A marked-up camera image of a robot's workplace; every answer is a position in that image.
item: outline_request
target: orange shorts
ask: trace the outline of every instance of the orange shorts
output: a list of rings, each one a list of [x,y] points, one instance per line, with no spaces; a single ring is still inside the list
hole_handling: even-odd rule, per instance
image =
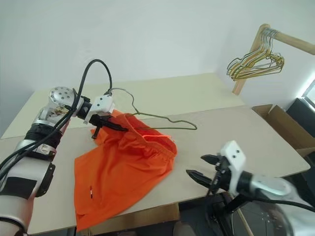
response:
[[[168,137],[146,129],[149,127],[131,114],[111,121],[128,131],[104,127],[96,139],[98,147],[75,159],[78,231],[131,207],[173,169],[177,149]]]

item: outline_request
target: wooden rod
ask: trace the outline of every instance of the wooden rod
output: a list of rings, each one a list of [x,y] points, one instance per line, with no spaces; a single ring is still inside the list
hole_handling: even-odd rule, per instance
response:
[[[303,41],[299,38],[295,38],[295,37],[292,37],[290,35],[287,35],[287,34],[281,33],[281,32],[277,33],[276,36],[274,37],[274,39],[276,39],[282,43],[288,44],[292,47],[298,48],[298,49],[300,49],[304,52],[307,52],[309,54],[315,55],[315,44]]]
[[[252,43],[252,47],[251,47],[251,50],[250,50],[250,53],[257,50],[259,48],[259,45],[261,43],[261,40],[260,40],[260,35],[261,35],[261,32],[265,29],[265,28],[270,28],[270,25],[269,24],[262,24],[258,31],[257,31],[257,34],[256,34],[256,37],[254,39],[254,42]],[[234,89],[233,89],[233,93],[236,94],[236,95],[239,95],[242,91],[242,88],[244,87],[244,84],[246,82],[246,79],[243,79],[243,80],[238,80],[236,81],[236,84],[234,86]]]

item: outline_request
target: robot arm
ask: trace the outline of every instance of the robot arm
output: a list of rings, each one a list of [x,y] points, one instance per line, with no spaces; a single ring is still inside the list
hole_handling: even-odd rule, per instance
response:
[[[25,138],[16,146],[16,150],[42,140],[50,134],[54,126],[60,123],[71,109],[74,99],[74,91],[69,88],[52,89],[47,106],[36,116]],[[114,103],[110,95],[97,97],[93,104],[88,98],[80,97],[72,116],[83,119],[84,123],[91,122],[98,128],[107,125],[116,130],[125,130],[108,121],[113,109]],[[27,231],[34,198],[44,195],[52,181],[55,170],[52,161],[68,123],[69,121],[50,139],[17,162],[0,179],[0,236],[23,235]],[[0,169],[0,175],[17,156],[18,154]]]
[[[204,155],[201,158],[215,165],[217,173],[212,180],[202,173],[187,170],[197,183],[213,192],[222,188],[239,199],[258,201],[273,219],[277,235],[315,235],[314,208],[300,198],[296,188],[287,180],[244,171],[246,157],[235,141],[225,144],[218,156]]]

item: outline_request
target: table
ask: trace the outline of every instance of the table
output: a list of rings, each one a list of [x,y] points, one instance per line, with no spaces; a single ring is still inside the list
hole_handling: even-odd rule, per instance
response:
[[[133,92],[135,104],[141,111],[174,114],[170,116],[172,119],[191,120],[198,125],[197,131],[162,131],[171,135],[178,147],[174,170],[123,214],[204,196],[206,189],[190,179],[185,170],[195,169],[213,176],[214,168],[199,157],[217,153],[230,140],[236,140],[247,155],[247,171],[285,176],[309,168],[288,143],[261,117],[244,106],[241,99],[233,95],[214,74],[123,82],[114,86]],[[83,91],[84,95],[92,98],[102,94],[103,88],[86,86]],[[0,160],[8,156],[18,141],[23,139],[39,108],[46,105],[47,96],[47,90],[34,93],[17,115],[3,135],[4,139],[0,140]],[[114,94],[114,99],[119,110],[130,111],[127,94]],[[165,124],[156,118],[146,119],[145,122],[151,126]],[[54,160],[56,170],[50,189],[34,202],[30,234],[69,228],[76,224],[73,160],[95,147],[90,129],[81,120],[72,119],[58,146]]]

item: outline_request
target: clothing rack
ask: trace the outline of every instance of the clothing rack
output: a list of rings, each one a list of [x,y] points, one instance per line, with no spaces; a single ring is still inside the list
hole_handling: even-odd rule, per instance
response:
[[[254,39],[254,42],[252,43],[252,47],[251,47],[250,52],[253,52],[259,48],[259,45],[261,44],[260,35],[265,28],[270,28],[270,25],[269,24],[262,24],[259,27],[258,32],[256,34],[256,37]],[[292,37],[290,35],[287,35],[287,34],[284,34],[281,32],[278,32],[275,35],[274,39],[278,40],[282,43],[285,43],[287,45],[290,45],[292,47],[298,48],[298,49],[300,49],[304,52],[307,52],[311,55],[315,55],[315,45],[312,43],[303,41],[301,39]],[[239,95],[242,91],[242,88],[243,88],[245,82],[246,82],[246,79],[238,80],[234,86],[233,93],[236,95]]]

